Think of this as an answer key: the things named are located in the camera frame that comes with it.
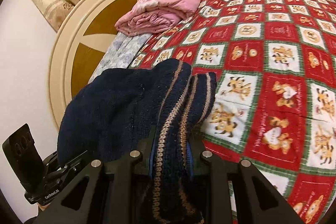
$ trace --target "black device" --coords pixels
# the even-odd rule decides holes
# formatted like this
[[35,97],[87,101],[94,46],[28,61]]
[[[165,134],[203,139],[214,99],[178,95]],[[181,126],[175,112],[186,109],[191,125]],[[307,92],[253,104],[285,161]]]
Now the black device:
[[[26,147],[21,138],[27,133],[29,145]],[[27,200],[31,204],[50,203],[34,224],[137,224],[140,223],[139,192],[151,183],[149,158],[154,134],[155,127],[152,127],[137,150],[107,163],[91,159],[84,152],[61,169],[54,152],[42,162],[43,171],[27,124],[4,142],[3,149],[26,189]],[[16,144],[24,149],[22,154]],[[204,198],[198,204],[205,224],[232,223],[228,181],[233,185],[239,224],[303,223],[251,161],[222,160],[205,150],[198,134],[191,135],[189,144],[193,179],[205,186]],[[29,168],[37,171],[36,177]],[[319,223],[336,223],[336,201]]]

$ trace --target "bed sheet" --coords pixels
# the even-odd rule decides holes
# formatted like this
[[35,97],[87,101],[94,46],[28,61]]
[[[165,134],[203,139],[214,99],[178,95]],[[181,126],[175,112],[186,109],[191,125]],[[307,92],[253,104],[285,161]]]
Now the bed sheet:
[[[206,148],[251,160],[313,224],[336,196],[335,22],[336,0],[202,0],[130,67],[177,58],[215,72]],[[231,201],[236,215],[232,187]]]

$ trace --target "silver screw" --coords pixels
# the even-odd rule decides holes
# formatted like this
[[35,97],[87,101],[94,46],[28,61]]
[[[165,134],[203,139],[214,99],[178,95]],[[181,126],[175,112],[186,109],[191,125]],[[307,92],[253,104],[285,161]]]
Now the silver screw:
[[138,150],[133,150],[131,151],[131,153],[129,154],[132,158],[136,158],[140,156],[140,152]]
[[250,167],[251,166],[251,162],[249,160],[242,160],[240,163],[244,167]]
[[202,155],[203,155],[203,157],[205,157],[205,158],[210,158],[210,157],[212,157],[212,152],[211,152],[211,151],[208,151],[208,150],[204,150],[204,151],[202,152]]
[[91,166],[92,167],[99,167],[101,165],[101,161],[100,160],[93,160],[91,162]]

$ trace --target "white heart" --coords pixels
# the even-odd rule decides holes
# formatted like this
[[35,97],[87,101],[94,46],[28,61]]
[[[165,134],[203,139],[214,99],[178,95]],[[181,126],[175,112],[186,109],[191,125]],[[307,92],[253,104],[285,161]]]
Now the white heart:
[[279,143],[279,140],[277,139],[281,135],[281,128],[280,127],[274,127],[271,130],[268,130],[266,133],[264,133],[264,136],[266,137],[266,140],[268,143],[277,145]]
[[283,88],[285,92],[283,93],[283,97],[285,99],[290,99],[292,98],[297,92],[291,87],[291,86],[286,86]]

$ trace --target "dark blue knit fabric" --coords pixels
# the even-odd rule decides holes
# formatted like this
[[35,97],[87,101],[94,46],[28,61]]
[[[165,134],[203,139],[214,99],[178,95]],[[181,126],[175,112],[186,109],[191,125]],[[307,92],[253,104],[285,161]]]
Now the dark blue knit fabric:
[[201,222],[188,194],[187,140],[211,111],[216,78],[214,73],[191,76],[191,71],[176,59],[152,70],[105,70],[66,108],[58,135],[61,166],[85,150],[95,159],[116,160],[155,125],[153,184],[143,203],[143,222]]

